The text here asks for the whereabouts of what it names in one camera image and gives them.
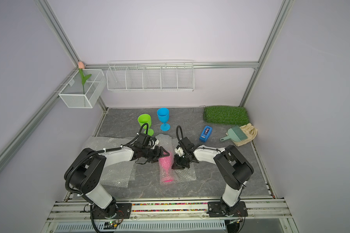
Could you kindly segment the pink plastic wine glass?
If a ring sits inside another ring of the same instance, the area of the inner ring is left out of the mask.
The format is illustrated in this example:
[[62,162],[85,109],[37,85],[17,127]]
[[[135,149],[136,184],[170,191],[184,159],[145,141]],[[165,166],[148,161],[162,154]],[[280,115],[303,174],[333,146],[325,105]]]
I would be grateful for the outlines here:
[[161,181],[163,183],[169,183],[174,180],[171,174],[172,161],[173,160],[171,159],[170,156],[162,157],[158,160],[159,166],[161,168]]

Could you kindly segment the blue tape dispenser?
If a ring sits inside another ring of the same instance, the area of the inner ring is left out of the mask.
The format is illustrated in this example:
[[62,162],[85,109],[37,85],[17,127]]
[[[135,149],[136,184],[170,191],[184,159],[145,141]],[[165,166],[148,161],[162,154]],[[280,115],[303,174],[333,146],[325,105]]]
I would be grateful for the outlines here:
[[213,128],[211,126],[205,126],[200,137],[199,137],[199,140],[201,142],[206,142],[210,135],[212,134],[212,131],[213,131]]

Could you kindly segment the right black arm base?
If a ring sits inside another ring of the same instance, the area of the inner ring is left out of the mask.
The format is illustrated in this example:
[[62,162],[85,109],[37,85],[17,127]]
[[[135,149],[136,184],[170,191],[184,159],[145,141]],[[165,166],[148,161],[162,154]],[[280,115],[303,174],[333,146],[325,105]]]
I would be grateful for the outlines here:
[[208,202],[207,214],[210,217],[246,217],[248,211],[246,204],[239,201],[234,206],[230,207],[223,201]]

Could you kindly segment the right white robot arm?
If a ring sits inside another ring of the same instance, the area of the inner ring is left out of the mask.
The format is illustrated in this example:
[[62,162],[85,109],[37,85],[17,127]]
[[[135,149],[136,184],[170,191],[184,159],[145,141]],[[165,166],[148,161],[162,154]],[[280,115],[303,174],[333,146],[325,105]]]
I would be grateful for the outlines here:
[[183,135],[181,126],[176,128],[176,137],[179,144],[175,150],[172,169],[183,170],[190,168],[191,163],[199,162],[215,164],[226,182],[221,204],[228,210],[238,206],[241,193],[253,175],[254,168],[237,147],[234,145],[225,148],[211,148],[205,145],[196,147]]

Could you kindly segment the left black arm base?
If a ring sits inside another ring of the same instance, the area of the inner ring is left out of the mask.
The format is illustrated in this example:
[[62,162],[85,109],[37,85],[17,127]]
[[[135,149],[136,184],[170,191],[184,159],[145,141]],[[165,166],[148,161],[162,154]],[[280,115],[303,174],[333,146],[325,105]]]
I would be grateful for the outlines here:
[[129,219],[131,211],[131,203],[116,203],[108,206],[107,209],[94,206],[92,216],[94,219]]

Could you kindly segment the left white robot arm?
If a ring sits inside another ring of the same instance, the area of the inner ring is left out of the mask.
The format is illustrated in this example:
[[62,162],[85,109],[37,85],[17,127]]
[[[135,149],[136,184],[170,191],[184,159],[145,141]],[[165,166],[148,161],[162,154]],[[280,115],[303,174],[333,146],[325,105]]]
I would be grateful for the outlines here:
[[66,190],[80,195],[88,203],[101,210],[115,208],[115,199],[100,183],[105,167],[135,161],[139,158],[146,159],[146,162],[156,163],[160,158],[170,156],[166,149],[158,146],[159,140],[148,134],[148,129],[143,132],[145,126],[148,124],[145,123],[131,141],[116,148],[83,149],[65,172]]

